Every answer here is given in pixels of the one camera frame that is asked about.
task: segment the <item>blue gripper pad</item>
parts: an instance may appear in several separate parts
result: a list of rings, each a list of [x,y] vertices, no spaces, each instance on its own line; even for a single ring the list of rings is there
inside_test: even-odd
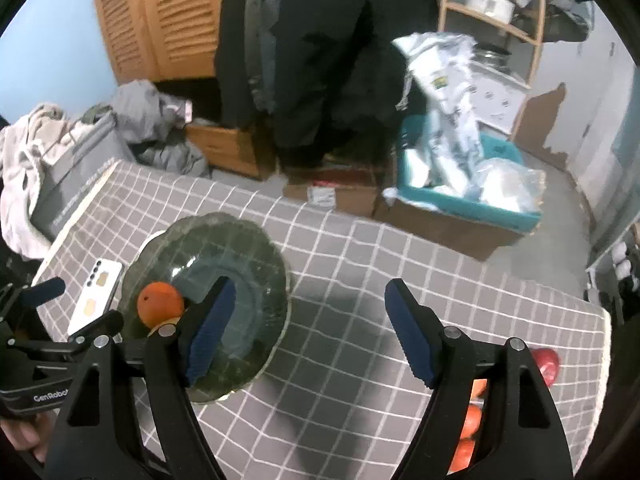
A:
[[[222,290],[214,300],[207,317],[202,322],[198,333],[191,341],[189,348],[189,365],[185,372],[189,385],[204,377],[216,354],[218,343],[231,319],[236,307],[236,286],[226,280]]]
[[[385,308],[411,371],[433,388],[442,357],[442,323],[434,311],[421,306],[400,278],[386,284]]]

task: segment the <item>wooden closet door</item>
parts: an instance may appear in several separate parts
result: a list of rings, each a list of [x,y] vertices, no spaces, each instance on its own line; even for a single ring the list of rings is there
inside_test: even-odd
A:
[[[222,0],[144,0],[160,79],[214,76]]]
[[[157,79],[158,64],[142,0],[94,0],[102,38],[118,83]]]

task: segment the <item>smartphone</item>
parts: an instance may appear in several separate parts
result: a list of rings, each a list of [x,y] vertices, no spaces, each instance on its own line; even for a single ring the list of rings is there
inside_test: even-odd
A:
[[[121,272],[122,264],[118,262],[104,258],[95,261],[71,316],[66,331],[68,336],[75,334],[107,311]]]

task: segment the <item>table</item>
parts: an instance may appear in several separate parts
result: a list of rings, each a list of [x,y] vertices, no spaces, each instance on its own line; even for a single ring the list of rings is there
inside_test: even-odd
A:
[[[39,309],[52,338],[64,339],[96,258],[128,266],[150,234],[218,210],[260,224],[292,272],[290,325],[265,373],[222,402],[194,405],[230,480],[390,478],[430,398],[386,317],[383,291],[396,277],[471,338],[517,336],[558,352],[562,367],[551,393],[579,466],[606,389],[606,311],[385,224],[282,197],[116,163],[36,277],[60,276],[67,285]],[[119,298],[117,291],[114,307]],[[142,382],[136,409],[144,443],[162,456]]]

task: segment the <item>finger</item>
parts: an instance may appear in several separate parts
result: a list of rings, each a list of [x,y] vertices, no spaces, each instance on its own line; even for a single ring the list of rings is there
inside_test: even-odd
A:
[[[25,451],[29,449],[29,443],[25,440],[20,428],[19,420],[0,420],[0,427],[4,431],[9,443],[14,446],[16,451]]]
[[[47,451],[49,450],[49,442],[43,442],[39,446],[36,446],[36,449],[33,450],[33,455],[36,457],[36,460],[41,464],[44,464],[44,461],[47,458]]]
[[[36,415],[36,430],[41,441],[48,440],[53,433],[55,415],[53,412],[43,412]]]
[[[19,425],[22,437],[26,441],[28,449],[36,447],[40,443],[40,435],[38,434],[38,431],[36,431],[32,424],[25,420],[21,420]]]

